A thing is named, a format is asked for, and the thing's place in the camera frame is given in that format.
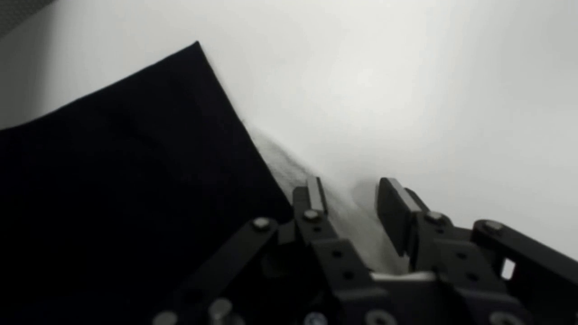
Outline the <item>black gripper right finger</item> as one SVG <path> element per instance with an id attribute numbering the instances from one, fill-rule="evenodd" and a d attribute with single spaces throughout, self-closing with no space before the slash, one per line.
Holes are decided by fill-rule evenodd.
<path id="1" fill-rule="evenodd" d="M 377 217 L 395 253 L 408 259 L 411 273 L 433 273 L 453 290 L 498 286 L 491 261 L 473 243 L 473 232 L 457 228 L 391 178 L 377 183 Z"/>

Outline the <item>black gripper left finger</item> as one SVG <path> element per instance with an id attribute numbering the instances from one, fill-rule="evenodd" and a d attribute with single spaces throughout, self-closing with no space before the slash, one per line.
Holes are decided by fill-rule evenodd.
<path id="1" fill-rule="evenodd" d="M 292 190 L 294 223 L 303 244 L 312 252 L 326 290 L 334 297 L 372 288 L 368 270 L 354 246 L 330 225 L 321 181 L 308 178 Z"/>

